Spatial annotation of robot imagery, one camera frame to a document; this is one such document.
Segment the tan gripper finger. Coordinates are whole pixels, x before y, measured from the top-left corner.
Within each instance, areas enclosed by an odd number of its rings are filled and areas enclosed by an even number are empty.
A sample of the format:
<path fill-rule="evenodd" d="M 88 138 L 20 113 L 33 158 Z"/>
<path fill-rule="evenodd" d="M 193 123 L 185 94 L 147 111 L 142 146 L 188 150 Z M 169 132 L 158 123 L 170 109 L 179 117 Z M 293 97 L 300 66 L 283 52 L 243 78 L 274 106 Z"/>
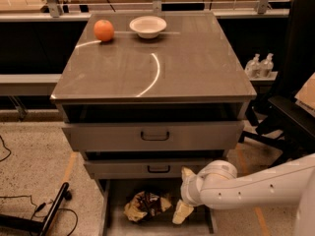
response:
<path fill-rule="evenodd" d="M 181 177 L 184 182 L 193 181 L 196 178 L 196 174 L 188 167 L 181 168 Z"/>
<path fill-rule="evenodd" d="M 184 220 L 194 211 L 194 207 L 179 200 L 176 204 L 172 222 L 176 225 L 182 224 Z"/>

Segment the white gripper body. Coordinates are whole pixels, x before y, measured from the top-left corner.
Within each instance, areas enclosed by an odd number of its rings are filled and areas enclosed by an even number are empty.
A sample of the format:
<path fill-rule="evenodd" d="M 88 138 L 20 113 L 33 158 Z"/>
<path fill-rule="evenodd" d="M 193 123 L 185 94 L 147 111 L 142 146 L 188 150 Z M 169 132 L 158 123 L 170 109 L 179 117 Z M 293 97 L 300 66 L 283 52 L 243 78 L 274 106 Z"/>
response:
<path fill-rule="evenodd" d="M 204 180 L 196 174 L 184 176 L 180 188 L 182 200 L 193 207 L 202 205 L 203 202 L 200 197 L 200 192 L 203 183 Z"/>

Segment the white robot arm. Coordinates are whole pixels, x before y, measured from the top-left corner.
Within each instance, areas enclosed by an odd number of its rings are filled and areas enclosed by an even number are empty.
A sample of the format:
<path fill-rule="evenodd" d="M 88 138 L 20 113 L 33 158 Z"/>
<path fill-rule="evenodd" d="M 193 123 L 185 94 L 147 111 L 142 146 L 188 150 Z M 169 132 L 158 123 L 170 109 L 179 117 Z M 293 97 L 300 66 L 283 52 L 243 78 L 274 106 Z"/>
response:
<path fill-rule="evenodd" d="M 294 236 L 315 236 L 315 155 L 243 177 L 235 166 L 215 160 L 195 173 L 181 169 L 181 198 L 172 222 L 182 223 L 198 206 L 212 209 L 297 205 Z"/>

